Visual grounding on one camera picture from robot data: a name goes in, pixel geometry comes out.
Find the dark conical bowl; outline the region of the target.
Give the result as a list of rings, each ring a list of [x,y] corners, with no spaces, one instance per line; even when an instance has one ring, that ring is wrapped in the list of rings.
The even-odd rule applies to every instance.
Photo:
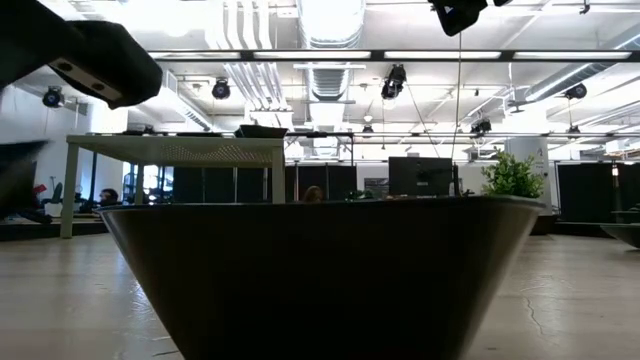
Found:
[[[185,360],[460,360],[541,208],[471,196],[100,214]]]

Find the white perforated dish rack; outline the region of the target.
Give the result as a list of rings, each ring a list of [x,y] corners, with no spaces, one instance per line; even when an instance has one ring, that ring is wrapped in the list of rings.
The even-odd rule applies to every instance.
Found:
[[[270,168],[272,202],[283,204],[285,196],[284,141],[264,138],[69,135],[63,184],[60,237],[73,237],[73,207],[79,150],[128,162],[138,167],[134,203],[143,203],[143,176],[147,165],[196,168]]]

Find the white pillar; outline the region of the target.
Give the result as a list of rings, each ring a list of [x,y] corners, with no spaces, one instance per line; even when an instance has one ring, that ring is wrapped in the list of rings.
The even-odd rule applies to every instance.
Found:
[[[508,138],[505,141],[505,151],[512,154],[518,161],[524,161],[529,157],[533,159],[531,171],[541,175],[543,179],[539,200],[545,204],[545,209],[541,214],[551,215],[552,196],[547,139],[545,137]]]

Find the black computer monitor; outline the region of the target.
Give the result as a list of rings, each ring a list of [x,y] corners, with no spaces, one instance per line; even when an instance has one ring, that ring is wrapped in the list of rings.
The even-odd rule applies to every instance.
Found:
[[[390,157],[389,194],[448,196],[453,181],[451,158]]]

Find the black partition panels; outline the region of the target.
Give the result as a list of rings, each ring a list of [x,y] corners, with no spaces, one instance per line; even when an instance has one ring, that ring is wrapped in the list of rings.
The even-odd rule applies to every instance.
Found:
[[[556,176],[561,220],[640,222],[640,163],[560,164]]]
[[[294,165],[285,168],[285,201],[299,202],[319,187],[326,199],[342,201],[357,190],[357,168],[342,165]],[[272,201],[270,168],[176,168],[175,203],[262,203]]]

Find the green plant in white pot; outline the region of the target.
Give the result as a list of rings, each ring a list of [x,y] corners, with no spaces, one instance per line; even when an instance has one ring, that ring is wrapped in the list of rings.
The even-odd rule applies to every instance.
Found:
[[[553,214],[550,167],[540,153],[518,157],[505,150],[495,152],[495,161],[481,168],[483,195],[511,196],[543,204],[542,216]]]

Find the silver ventilation duct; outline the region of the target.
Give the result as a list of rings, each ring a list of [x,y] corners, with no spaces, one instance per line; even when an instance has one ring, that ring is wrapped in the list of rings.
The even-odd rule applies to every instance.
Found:
[[[605,42],[600,50],[640,51],[640,23]],[[616,65],[616,62],[570,64],[530,87],[523,96],[527,103],[542,101],[566,91]]]
[[[296,0],[299,33],[305,48],[358,48],[366,0]]]

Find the black aluminium table frame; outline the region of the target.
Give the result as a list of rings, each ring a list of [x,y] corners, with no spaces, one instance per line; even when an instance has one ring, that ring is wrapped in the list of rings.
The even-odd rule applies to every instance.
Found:
[[[611,235],[605,231],[609,227],[640,228],[640,225],[556,221],[553,230],[546,235],[611,238]],[[59,220],[54,220],[49,224],[39,224],[26,219],[10,219],[0,223],[0,242],[57,238],[60,232],[61,222]],[[107,232],[105,224],[100,219],[75,220],[72,225],[73,236],[97,235]]]

